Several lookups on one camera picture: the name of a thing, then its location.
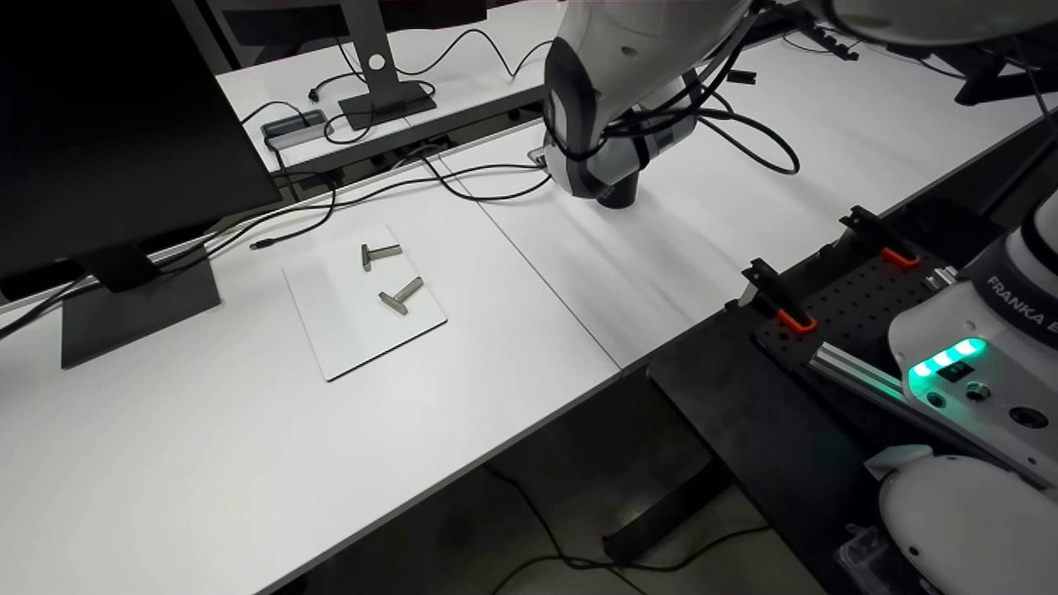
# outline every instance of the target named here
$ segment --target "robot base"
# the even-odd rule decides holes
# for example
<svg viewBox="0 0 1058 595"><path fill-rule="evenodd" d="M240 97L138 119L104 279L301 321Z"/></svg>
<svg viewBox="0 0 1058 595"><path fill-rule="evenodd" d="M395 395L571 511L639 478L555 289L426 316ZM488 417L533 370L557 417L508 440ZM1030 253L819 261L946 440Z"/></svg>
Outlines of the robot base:
<svg viewBox="0 0 1058 595"><path fill-rule="evenodd" d="M606 210L632 210L639 191L639 177L622 180L619 184L606 189L606 194L595 194Z"/></svg>

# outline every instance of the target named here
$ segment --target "black cord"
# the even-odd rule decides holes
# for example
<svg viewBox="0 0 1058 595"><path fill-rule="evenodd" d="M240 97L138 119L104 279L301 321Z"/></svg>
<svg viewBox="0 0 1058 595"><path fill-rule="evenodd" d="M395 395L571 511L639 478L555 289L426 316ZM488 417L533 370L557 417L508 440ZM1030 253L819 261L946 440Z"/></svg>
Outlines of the black cord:
<svg viewBox="0 0 1058 595"><path fill-rule="evenodd" d="M359 128L353 139L335 139L335 122L337 122L337 119L342 119L342 113L337 113L335 119L325 122L325 139L328 139L331 145L355 145L363 137L371 137L371 126L368 126L368 128Z"/></svg>
<svg viewBox="0 0 1058 595"><path fill-rule="evenodd" d="M500 56L500 64L502 64L502 70L504 70L508 79L520 79L520 74L525 70L525 64L527 64L533 52L552 48L552 39L541 39L541 45L527 48L527 52L523 52L523 60L520 60L516 65L508 65L504 56L500 52L494 39L491 39L486 29L477 29L477 26L471 26L471 29L461 29L461 34L460 34L433 64L426 64L424 70L395 70L395 74L400 74L400 78L424 78L424 74L436 70L436 65L440 65L467 37L471 37L471 34L482 37L482 39L491 48L491 52ZM363 74L353 70L353 60L346 56L342 45L337 45L337 50L340 50L340 60L346 64L349 74L337 74L337 78L320 79L320 83L306 92L311 102L320 102L320 92L325 92L328 88L340 83L340 79L363 79Z"/></svg>
<svg viewBox="0 0 1058 595"><path fill-rule="evenodd" d="M41 316L50 316L60 302L78 295L78 292L76 292L78 284L83 284L83 279L63 284L60 292L52 292L50 297L41 297L41 302L39 302L37 308L28 308L27 316L20 316L17 321L2 323L2 328L0 328L0 341L7 341L11 333L28 328L28 323L39 321Z"/></svg>
<svg viewBox="0 0 1058 595"><path fill-rule="evenodd" d="M575 151L567 148L557 132L555 132L555 122L548 115L541 115L541 126L545 126L545 137L548 143L567 160L567 164L588 164L592 157L599 157L606 148L607 139L627 139L627 137L651 137L651 132L664 132L672 126L676 126L681 119L686 115L696 115L696 110L720 91L720 83L727 79L727 74L732 70L737 56L740 56L740 48L737 45L727 60L720 64L720 70L713 74L713 79L707 88L700 88L700 74L696 74L696 83L693 88L685 88L681 92L673 92L672 99L664 99L661 106L648 110L648 113L624 113L619 122L612 122L606 132L602 132L602 143L585 148L585 151ZM676 106L685 97L693 97L693 102L686 110L676 110L672 113L672 106Z"/></svg>
<svg viewBox="0 0 1058 595"><path fill-rule="evenodd" d="M317 88L311 88L311 91L306 91L306 99L311 99L311 102L320 102L320 92L325 92L328 88L340 83L340 79L359 79L359 83L363 83L363 74L353 65L353 60L349 60L349 52L342 50L340 39L335 45L335 50L340 52L340 60L342 60L342 65L346 65L349 74L337 74L337 78L328 78L328 79L320 79Z"/></svg>
<svg viewBox="0 0 1058 595"><path fill-rule="evenodd" d="M758 165L762 165L762 169L771 169L771 172L775 172L775 177L798 177L798 157L796 157L796 148L793 148L779 132L772 132L772 128L762 126L759 119L749 119L749 115L732 113L724 97L717 97L717 102L724 106L724 113L705 110L700 119L696 119L700 126L707 126L710 132L717 132L724 143L731 143L737 151L743 151L743 157L753 160ZM747 148L740 139L732 139L727 128L717 126L717 122L724 122L724 119L727 119L727 122L749 126L749 128L758 128L759 137L765 137L775 148L785 151L789 165L784 169L784 165L762 160L759 151Z"/></svg>
<svg viewBox="0 0 1058 595"><path fill-rule="evenodd" d="M363 74L353 65L353 60L349 60L349 52L342 50L342 45L335 45L335 48L337 48L342 65L349 70L349 78L363 79Z"/></svg>
<svg viewBox="0 0 1058 595"><path fill-rule="evenodd" d="M266 102L261 102L255 113L246 113L246 115L236 119L236 122L246 126L250 119L257 119L264 110L273 110L273 106L283 106L283 110L297 113L301 122L306 122L304 113L301 113L294 102L283 102L283 99L266 99Z"/></svg>
<svg viewBox="0 0 1058 595"><path fill-rule="evenodd" d="M567 556L555 537L555 528L548 525L548 518L541 516L541 511L536 505L536 501L527 496L527 489L508 478L488 478L502 485L508 485L523 503L525 511L533 512L533 518L538 522L538 528L545 532L545 539L552 544L552 556L533 556L525 562L520 562L516 570L508 570L491 595L500 595L504 586L513 586L523 571L536 570L536 566L545 566L545 562L560 562L566 570L571 571L612 571L619 583L624 583L632 593L643 593L639 588L624 571L643 571L643 576L672 576L672 571L681 571L686 566L693 566L696 560L705 560L707 553L732 544L732 539L743 539L743 537L759 537L759 532L771 532L771 525L747 525L747 528L732 528L732 532L724 532L696 550L690 550L685 560L676 562L664 562L664 566L619 566L619 562L607 562L607 560L585 560L585 556Z"/></svg>
<svg viewBox="0 0 1058 595"><path fill-rule="evenodd" d="M924 60L915 60L921 70L933 70L933 74L937 74L937 78L947 78L947 79L964 79L963 74L951 74L951 70L937 70L937 65L933 65L933 64L924 64Z"/></svg>
<svg viewBox="0 0 1058 595"><path fill-rule="evenodd" d="M440 183L440 189L445 189L449 194L457 194L460 201L513 201L513 199L525 199L538 189L545 189L552 183L552 177L545 172L541 183L523 189L523 191L504 191L504 194L470 194L470 191L460 191L457 184L445 183L445 177L440 177L433 169L433 164L426 157L418 157L418 164L433 172L433 180Z"/></svg>
<svg viewBox="0 0 1058 595"><path fill-rule="evenodd" d="M785 48L796 48L798 52L827 52L824 48L798 48L789 39L789 34L784 37Z"/></svg>
<svg viewBox="0 0 1058 595"><path fill-rule="evenodd" d="M664 128L676 126L676 122L686 119L686 115L696 115L696 110L724 88L727 74L732 70L732 64L737 64L737 56L740 56L740 48L743 48L743 45L737 45L737 48L731 50L731 56L724 60L724 65L713 74L713 79L710 79L707 88L686 88L686 91L681 91L676 97L672 97L666 102L661 102L659 110L651 110L651 113L627 113L619 126L606 128L606 139L619 139L619 137L653 137L653 132L664 132ZM690 106L672 113L672 106L681 102L681 99L690 97L690 92L696 92L696 97L690 99Z"/></svg>
<svg viewBox="0 0 1058 595"><path fill-rule="evenodd" d="M311 236L311 233L325 227L325 226L335 218L335 212L337 212L337 189L331 189L331 201L328 201L325 218L317 218L317 221L311 221L311 226L304 226L304 227L297 227L297 233L286 233L286 236L257 240L257 242L250 246L250 253L264 253L264 248L283 246L283 242L292 242L292 240Z"/></svg>
<svg viewBox="0 0 1058 595"><path fill-rule="evenodd" d="M424 78L424 74L436 70L467 37L486 39L486 45L491 48L502 74L504 74L508 79L520 79L520 74L523 74L523 65L527 64L533 52L538 52L541 48L552 48L552 39L541 39L541 45L527 48L527 52L525 52L525 56L520 60L520 65L513 70L513 65L504 64L502 50L494 48L494 39L491 39L486 29L470 26L470 29L461 29L457 39L449 39L449 48L445 48L433 64L426 64L426 65L418 65L418 70L400 70L400 74L404 74L404 78Z"/></svg>
<svg viewBox="0 0 1058 595"><path fill-rule="evenodd" d="M1034 106L1046 119L1046 128L1058 137L1058 119L1055 119L1051 106L1043 102L1043 92L1039 88L1034 65L1029 64L1021 37L1016 37L1016 45L1019 45L1019 52L1021 52L1021 64L1024 64L1021 70L1024 70L1024 78L1030 83Z"/></svg>
<svg viewBox="0 0 1058 595"><path fill-rule="evenodd" d="M471 177L471 172L538 172L538 165L525 165L525 164L488 164L488 165L457 169L457 172L440 177L440 180L461 180L461 177ZM436 183L436 177L430 177L430 180L400 180L400 183L380 184L380 189L374 189L374 191L368 191L368 194L359 194L359 199L337 201L335 210L337 210L337 212L340 212L340 210L353 210L353 205L363 205L363 201L371 201L371 199L376 199L376 194L385 194L385 191L395 191L395 189L405 189L405 184L433 184L433 183ZM266 226L266 221L273 221L273 218L286 218L286 216L297 216L297 212L317 212L317 210L331 210L331 205L286 205L286 210L278 210L278 212L264 212L264 216L244 218L244 221L240 221L244 227L236 227L224 246L217 246L217 248L209 253L209 255L224 253L227 246L235 246L236 240L244 240L246 233L255 233L255 227L261 227L261 226Z"/></svg>

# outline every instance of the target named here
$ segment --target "white table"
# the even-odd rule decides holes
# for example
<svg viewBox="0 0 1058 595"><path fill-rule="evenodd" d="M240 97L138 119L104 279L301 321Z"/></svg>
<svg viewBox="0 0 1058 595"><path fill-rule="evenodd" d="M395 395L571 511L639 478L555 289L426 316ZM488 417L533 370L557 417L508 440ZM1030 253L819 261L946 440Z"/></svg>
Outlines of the white table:
<svg viewBox="0 0 1058 595"><path fill-rule="evenodd" d="M83 370L60 370L60 316L2 341L0 593L257 593L614 373L500 227L436 184L349 210L301 248L374 226L449 323L337 383L282 253L224 255L221 308Z"/></svg>
<svg viewBox="0 0 1058 595"><path fill-rule="evenodd" d="M959 110L947 79L862 52L862 65L784 48L747 56L759 88L731 99L798 148L798 180L696 132L651 165L632 212L557 189L477 210L433 184L342 212L304 242L389 226L449 323L340 383L317 378L278 255L244 248L217 261L217 312L87 370L55 370L55 316L2 341L0 588L264 588L717 312L749 258L793 265L854 201L887 210L1034 115L1024 102ZM325 70L286 78L273 88L297 99ZM269 97L236 91L240 106ZM436 164L523 164L536 145L538 128L516 128ZM508 191L525 177L461 184Z"/></svg>
<svg viewBox="0 0 1058 595"><path fill-rule="evenodd" d="M737 297L753 258L784 272L832 242L848 205L882 212L1039 115L1030 99L956 106L959 83L882 50L860 52L860 64L838 64L765 45L740 60L759 83L724 88L740 113L789 139L803 160L796 180L771 177L696 128L651 164L627 212L548 184L520 205L488 205L488 216L627 366ZM440 164L523 164L538 139L541 126L523 126ZM523 180L467 184L477 194L525 189Z"/></svg>

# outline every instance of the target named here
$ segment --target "screw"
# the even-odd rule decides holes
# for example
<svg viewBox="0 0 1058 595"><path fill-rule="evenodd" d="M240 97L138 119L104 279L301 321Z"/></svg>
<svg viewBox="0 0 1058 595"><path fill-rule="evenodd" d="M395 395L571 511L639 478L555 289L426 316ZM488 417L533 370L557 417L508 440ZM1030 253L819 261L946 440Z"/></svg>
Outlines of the screw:
<svg viewBox="0 0 1058 595"><path fill-rule="evenodd" d="M424 279L413 279L404 292L395 292L395 295L380 292L376 297L380 297L385 308L392 308L400 318L405 318L405 302L409 302L413 295L418 295L424 289L426 289Z"/></svg>
<svg viewBox="0 0 1058 595"><path fill-rule="evenodd" d="M392 255L404 255L404 248L400 248L400 246L382 246L382 248L368 248L368 246L359 246L359 265L363 265L363 272L371 272L371 261L392 258Z"/></svg>
<svg viewBox="0 0 1058 595"><path fill-rule="evenodd" d="M981 404L988 398L990 398L988 383L964 383L964 402Z"/></svg>

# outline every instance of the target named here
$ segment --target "small metal part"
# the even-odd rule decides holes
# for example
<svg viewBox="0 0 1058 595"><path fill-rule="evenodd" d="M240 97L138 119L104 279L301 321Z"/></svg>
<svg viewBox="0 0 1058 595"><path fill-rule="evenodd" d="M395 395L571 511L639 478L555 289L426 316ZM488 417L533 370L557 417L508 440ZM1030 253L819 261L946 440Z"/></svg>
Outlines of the small metal part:
<svg viewBox="0 0 1058 595"><path fill-rule="evenodd" d="M832 344L819 344L819 351L814 355L811 366L837 383L841 383L847 391L855 391L860 398L870 398L871 404L887 408L887 409L898 409L903 408L903 383L898 378L832 349Z"/></svg>
<svg viewBox="0 0 1058 595"><path fill-rule="evenodd" d="M964 402L981 404L988 398L990 398L988 383L964 383Z"/></svg>
<svg viewBox="0 0 1058 595"><path fill-rule="evenodd" d="M392 308L400 318L405 318L405 302L409 302L413 295L418 295L424 289L426 289L424 279L413 279L404 292L395 292L395 295L380 292L376 297L380 297L385 308Z"/></svg>
<svg viewBox="0 0 1058 595"><path fill-rule="evenodd" d="M400 246L382 246L382 248L359 246L359 268L371 272L371 261L392 258L392 255L404 255L404 248Z"/></svg>

